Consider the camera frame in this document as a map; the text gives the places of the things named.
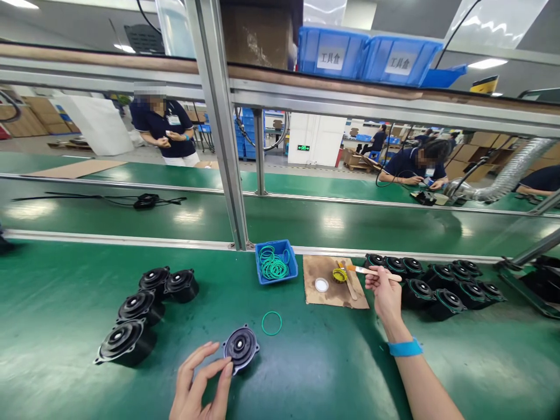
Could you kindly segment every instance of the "green rubber o-ring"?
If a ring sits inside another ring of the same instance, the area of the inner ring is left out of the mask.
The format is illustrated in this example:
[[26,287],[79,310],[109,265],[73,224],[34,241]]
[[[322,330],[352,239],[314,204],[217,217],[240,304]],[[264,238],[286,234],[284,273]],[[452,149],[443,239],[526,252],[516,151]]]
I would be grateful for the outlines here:
[[[265,319],[269,314],[271,314],[271,313],[278,315],[278,318],[280,319],[280,327],[278,327],[278,331],[277,331],[277,332],[273,332],[273,333],[270,333],[270,332],[268,332],[267,330],[264,329],[264,319]],[[264,317],[262,318],[261,328],[262,328],[262,331],[263,331],[266,335],[270,335],[270,336],[277,335],[277,334],[280,332],[280,330],[282,329],[282,317],[280,316],[280,314],[279,314],[278,312],[274,312],[274,311],[266,312],[266,313],[264,314]]]

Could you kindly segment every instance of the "bin label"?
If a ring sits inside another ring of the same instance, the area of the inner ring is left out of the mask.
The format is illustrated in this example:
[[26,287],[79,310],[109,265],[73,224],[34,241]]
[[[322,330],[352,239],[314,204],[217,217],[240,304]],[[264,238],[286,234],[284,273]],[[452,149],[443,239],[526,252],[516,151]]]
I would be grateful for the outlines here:
[[385,73],[408,76],[417,58],[418,55],[413,52],[392,51],[389,60],[387,60]]
[[345,55],[346,48],[344,47],[322,45],[319,47],[319,54],[317,56],[317,68],[342,70]]

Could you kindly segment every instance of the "blue wristband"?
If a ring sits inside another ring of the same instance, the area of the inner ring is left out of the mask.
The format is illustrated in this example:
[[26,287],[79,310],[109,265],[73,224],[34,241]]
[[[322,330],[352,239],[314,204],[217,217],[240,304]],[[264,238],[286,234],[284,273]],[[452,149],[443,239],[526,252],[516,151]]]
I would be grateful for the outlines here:
[[412,339],[412,341],[404,343],[387,343],[389,345],[389,353],[391,353],[391,356],[410,357],[418,356],[424,353],[424,350],[422,350],[422,347],[416,337],[413,337]]

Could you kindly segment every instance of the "hand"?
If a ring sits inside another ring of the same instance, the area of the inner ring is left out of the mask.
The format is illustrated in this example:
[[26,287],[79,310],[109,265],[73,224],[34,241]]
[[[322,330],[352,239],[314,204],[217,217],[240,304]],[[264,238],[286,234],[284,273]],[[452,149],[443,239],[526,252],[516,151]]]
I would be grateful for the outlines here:
[[[202,361],[218,350],[220,343],[207,342],[197,348],[179,368],[175,399],[169,414],[169,420],[222,420],[228,410],[229,386],[232,383],[233,363],[231,358],[218,359],[204,366],[193,381],[194,369]],[[202,407],[202,395],[208,379],[222,371],[214,401]]]
[[167,149],[171,147],[171,144],[169,144],[169,140],[167,139],[167,137],[161,137],[156,140],[156,146]]
[[185,141],[187,140],[187,137],[183,134],[178,134],[174,131],[167,131],[166,132],[167,137],[169,137],[171,140],[174,141]]
[[419,176],[415,176],[415,177],[412,177],[412,178],[405,178],[403,183],[408,184],[408,185],[418,185],[422,181],[424,181],[424,178],[419,177]]
[[366,274],[366,289],[373,290],[375,295],[375,312],[384,325],[400,320],[401,285],[389,280],[384,267],[370,267],[370,270],[377,271],[377,275]]
[[430,185],[430,190],[441,190],[443,188],[444,182],[442,180],[435,181]]

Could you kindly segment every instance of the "ceiling light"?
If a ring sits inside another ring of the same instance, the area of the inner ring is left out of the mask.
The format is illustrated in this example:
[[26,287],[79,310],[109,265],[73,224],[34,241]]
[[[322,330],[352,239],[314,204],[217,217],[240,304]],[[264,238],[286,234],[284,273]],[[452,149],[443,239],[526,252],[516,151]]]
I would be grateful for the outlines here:
[[476,63],[469,64],[469,67],[477,68],[477,69],[486,69],[490,67],[496,67],[502,64],[506,64],[507,60],[502,60],[499,58],[488,58],[486,60],[478,61]]
[[12,6],[20,7],[22,9],[38,9],[39,6],[34,5],[25,0],[0,0],[5,3],[11,4]]
[[121,44],[114,44],[116,48],[118,48],[119,50],[123,50],[125,53],[131,53],[131,54],[135,54],[136,51],[134,51],[132,49],[132,47],[128,46],[128,45],[121,45]]

